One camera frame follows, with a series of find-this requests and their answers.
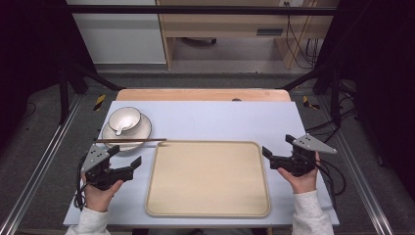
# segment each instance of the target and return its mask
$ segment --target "wooden tray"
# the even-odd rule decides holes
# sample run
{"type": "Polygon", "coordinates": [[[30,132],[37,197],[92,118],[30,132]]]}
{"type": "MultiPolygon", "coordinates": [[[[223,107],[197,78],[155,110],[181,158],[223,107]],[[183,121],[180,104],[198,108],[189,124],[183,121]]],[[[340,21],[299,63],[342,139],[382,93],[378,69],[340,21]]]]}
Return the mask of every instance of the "wooden tray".
{"type": "Polygon", "coordinates": [[[146,210],[154,216],[266,216],[262,161],[254,142],[160,142],[146,210]]]}

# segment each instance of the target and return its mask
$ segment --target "white sleeve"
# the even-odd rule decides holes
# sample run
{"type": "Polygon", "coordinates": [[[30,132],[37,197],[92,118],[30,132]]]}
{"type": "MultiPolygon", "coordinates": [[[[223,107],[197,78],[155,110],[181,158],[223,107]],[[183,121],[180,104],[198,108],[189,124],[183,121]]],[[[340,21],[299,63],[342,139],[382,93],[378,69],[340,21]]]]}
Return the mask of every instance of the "white sleeve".
{"type": "Polygon", "coordinates": [[[107,223],[109,219],[108,212],[97,212],[87,208],[83,208],[77,225],[71,225],[67,231],[67,235],[110,235],[107,231],[107,223]]]}
{"type": "Polygon", "coordinates": [[[321,210],[317,190],[295,194],[293,235],[334,234],[330,216],[321,210]]]}

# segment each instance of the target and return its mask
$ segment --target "chopstick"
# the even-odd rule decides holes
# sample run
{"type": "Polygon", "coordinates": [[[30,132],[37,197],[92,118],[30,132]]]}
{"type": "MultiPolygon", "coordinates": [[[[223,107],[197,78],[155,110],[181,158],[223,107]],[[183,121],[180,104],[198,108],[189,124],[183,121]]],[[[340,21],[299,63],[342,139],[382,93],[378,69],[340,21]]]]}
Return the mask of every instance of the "chopstick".
{"type": "Polygon", "coordinates": [[[133,142],[153,142],[153,141],[165,141],[166,138],[155,139],[97,139],[95,143],[133,143],[133,142]]]}

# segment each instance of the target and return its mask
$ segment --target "human hand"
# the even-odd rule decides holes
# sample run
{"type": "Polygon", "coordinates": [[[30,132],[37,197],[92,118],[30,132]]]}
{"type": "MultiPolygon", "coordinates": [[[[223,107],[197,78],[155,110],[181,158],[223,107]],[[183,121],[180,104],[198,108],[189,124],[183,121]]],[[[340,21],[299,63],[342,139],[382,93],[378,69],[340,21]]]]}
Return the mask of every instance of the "human hand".
{"type": "MultiPolygon", "coordinates": [[[[317,160],[318,164],[320,161],[320,156],[317,152],[315,152],[315,159],[317,160]]],[[[307,193],[317,189],[317,167],[311,172],[300,177],[295,177],[291,175],[282,167],[279,167],[277,170],[291,184],[291,187],[293,188],[295,194],[307,193]]]]}
{"type": "MultiPolygon", "coordinates": [[[[83,182],[86,182],[85,175],[82,175],[83,182]]],[[[95,212],[106,212],[114,194],[119,190],[123,181],[119,180],[111,188],[102,191],[92,185],[85,187],[85,205],[95,212]]]]}

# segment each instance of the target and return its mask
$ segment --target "saucer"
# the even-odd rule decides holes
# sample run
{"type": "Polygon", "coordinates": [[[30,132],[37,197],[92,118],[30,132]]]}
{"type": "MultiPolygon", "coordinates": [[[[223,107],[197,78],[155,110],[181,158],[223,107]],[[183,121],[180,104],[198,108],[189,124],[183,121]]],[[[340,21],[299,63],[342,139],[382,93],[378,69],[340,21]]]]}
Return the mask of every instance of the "saucer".
{"type": "MultiPolygon", "coordinates": [[[[152,123],[149,118],[141,114],[140,122],[138,122],[137,131],[135,133],[123,132],[121,135],[115,135],[116,132],[107,123],[102,132],[102,139],[147,139],[152,132],[152,123]]],[[[119,145],[120,151],[129,151],[140,147],[143,142],[130,142],[130,143],[106,143],[105,145],[112,148],[115,145],[119,145]]]]}

